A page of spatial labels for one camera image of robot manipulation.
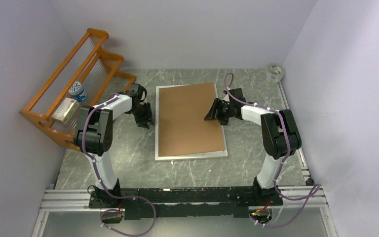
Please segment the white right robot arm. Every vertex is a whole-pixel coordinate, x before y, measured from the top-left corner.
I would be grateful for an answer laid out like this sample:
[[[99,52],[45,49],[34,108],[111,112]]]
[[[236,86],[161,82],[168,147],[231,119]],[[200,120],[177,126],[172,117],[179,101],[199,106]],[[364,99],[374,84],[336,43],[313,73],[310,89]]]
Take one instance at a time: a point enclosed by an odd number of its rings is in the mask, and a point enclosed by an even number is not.
[[[227,125],[230,118],[249,121],[261,127],[265,160],[255,178],[257,188],[252,190],[252,200],[265,204],[271,197],[269,189],[276,187],[285,156],[291,156],[301,147],[301,137],[290,110],[273,111],[246,102],[241,88],[225,90],[228,99],[215,98],[204,120],[217,120]]]

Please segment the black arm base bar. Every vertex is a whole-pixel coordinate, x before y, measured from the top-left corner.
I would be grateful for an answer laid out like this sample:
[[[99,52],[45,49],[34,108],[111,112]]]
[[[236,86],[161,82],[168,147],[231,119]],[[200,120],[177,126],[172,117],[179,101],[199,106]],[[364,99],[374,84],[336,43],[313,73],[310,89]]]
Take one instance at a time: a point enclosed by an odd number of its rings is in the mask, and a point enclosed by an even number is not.
[[[282,206],[275,190],[261,191],[254,186],[204,188],[120,189],[120,198],[105,191],[92,191],[90,209],[121,209],[126,220],[166,217],[232,216],[247,217],[261,207]]]

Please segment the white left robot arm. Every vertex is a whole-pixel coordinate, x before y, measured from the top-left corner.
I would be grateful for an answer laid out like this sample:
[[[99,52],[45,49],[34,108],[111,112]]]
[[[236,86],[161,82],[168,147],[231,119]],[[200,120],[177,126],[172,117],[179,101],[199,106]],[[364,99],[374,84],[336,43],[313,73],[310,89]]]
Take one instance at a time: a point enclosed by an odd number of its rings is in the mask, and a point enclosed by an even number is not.
[[[152,108],[146,102],[147,90],[133,83],[126,92],[112,94],[107,101],[95,106],[82,106],[76,124],[74,144],[91,164],[96,192],[104,190],[102,201],[108,207],[120,204],[119,179],[114,173],[109,150],[113,142],[114,120],[122,114],[133,115],[141,128],[154,125]]]

